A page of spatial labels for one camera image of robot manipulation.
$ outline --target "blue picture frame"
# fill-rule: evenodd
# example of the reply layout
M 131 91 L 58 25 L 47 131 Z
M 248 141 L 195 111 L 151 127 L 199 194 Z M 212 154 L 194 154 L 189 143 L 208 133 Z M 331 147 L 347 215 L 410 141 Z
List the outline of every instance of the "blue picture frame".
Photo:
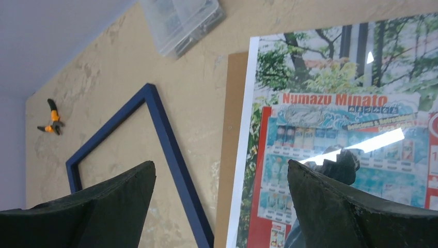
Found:
M 169 165 L 184 211 L 198 247 L 213 248 L 214 234 L 202 207 L 177 140 L 153 84 L 143 86 L 117 113 L 111 117 L 73 156 L 67 160 L 67 175 L 71 193 L 82 189 L 79 163 L 99 146 L 114 130 L 146 103 Z

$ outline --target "brown board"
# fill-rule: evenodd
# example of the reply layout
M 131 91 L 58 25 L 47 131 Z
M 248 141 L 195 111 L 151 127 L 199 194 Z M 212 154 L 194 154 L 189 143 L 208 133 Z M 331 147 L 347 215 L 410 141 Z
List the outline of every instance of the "brown board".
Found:
M 214 239 L 214 247 L 216 248 L 224 248 L 227 243 L 247 61 L 247 52 L 230 54 L 228 56 L 221 169 Z

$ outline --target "dark green object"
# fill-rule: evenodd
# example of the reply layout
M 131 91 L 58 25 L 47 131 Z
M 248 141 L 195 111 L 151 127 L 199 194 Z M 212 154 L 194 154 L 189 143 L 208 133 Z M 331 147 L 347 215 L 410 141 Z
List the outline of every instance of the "dark green object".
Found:
M 288 180 L 307 248 L 428 248 L 438 244 L 438 211 L 370 195 L 294 160 L 289 161 Z
M 0 247 L 137 248 L 154 185 L 147 161 L 63 198 L 2 211 Z

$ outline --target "vending machine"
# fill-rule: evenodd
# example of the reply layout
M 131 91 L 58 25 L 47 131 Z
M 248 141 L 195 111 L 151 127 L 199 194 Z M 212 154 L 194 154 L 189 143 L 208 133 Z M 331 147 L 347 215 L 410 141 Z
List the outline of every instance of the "vending machine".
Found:
M 284 247 L 296 221 L 288 161 L 318 165 L 317 158 L 341 148 L 363 151 L 352 187 L 438 210 L 438 114 L 424 118 L 415 108 L 388 105 L 279 104 L 262 109 L 248 247 Z

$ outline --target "bottle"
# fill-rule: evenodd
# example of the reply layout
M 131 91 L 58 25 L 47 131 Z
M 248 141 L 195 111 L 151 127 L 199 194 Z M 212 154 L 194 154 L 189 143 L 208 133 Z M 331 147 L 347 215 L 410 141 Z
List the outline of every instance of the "bottle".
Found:
M 348 131 L 347 130 L 338 130 L 337 144 L 342 146 L 342 147 L 348 146 Z
M 277 158 L 277 161 L 275 163 L 272 164 L 271 167 L 271 180 L 270 183 L 271 184 L 278 184 L 278 174 L 280 173 L 280 168 L 281 168 L 281 158 Z
M 288 147 L 293 147 L 294 139 L 295 139 L 295 128 L 287 127 L 286 140 L 284 142 L 284 145 Z
M 304 128 L 295 129 L 295 140 L 293 142 L 294 148 L 303 148 L 304 143 Z
M 289 165 L 288 164 L 283 164 L 283 166 L 280 169 L 280 180 L 279 180 L 279 184 L 281 186 L 287 186 L 288 185 L 288 180 L 287 180 L 287 173 L 288 173 L 288 168 Z
M 400 142 L 395 142 L 395 143 L 387 145 L 385 147 L 385 158 L 392 159 L 392 160 L 399 160 L 400 159 L 399 145 L 400 145 Z
M 315 130 L 315 152 L 318 154 L 322 153 L 326 148 L 325 143 L 325 129 L 322 128 L 316 128 Z
M 402 160 L 414 161 L 414 142 L 410 139 L 403 140 Z
M 303 148 L 313 150 L 314 140 L 315 140 L 315 128 L 306 128 L 304 132 Z
M 333 146 L 333 145 L 337 144 L 337 142 L 336 142 L 337 134 L 338 134 L 338 131 L 335 129 L 328 129 L 325 132 L 325 141 L 324 142 L 326 143 L 326 147 Z M 343 144 L 340 144 L 340 145 L 343 147 L 346 147 L 347 138 L 344 137 L 343 139 L 344 139 Z
M 277 137 L 275 138 L 275 145 L 276 146 L 282 146 L 283 145 L 283 140 L 285 138 L 285 131 L 286 131 L 286 127 L 285 126 L 278 126 L 277 128 Z

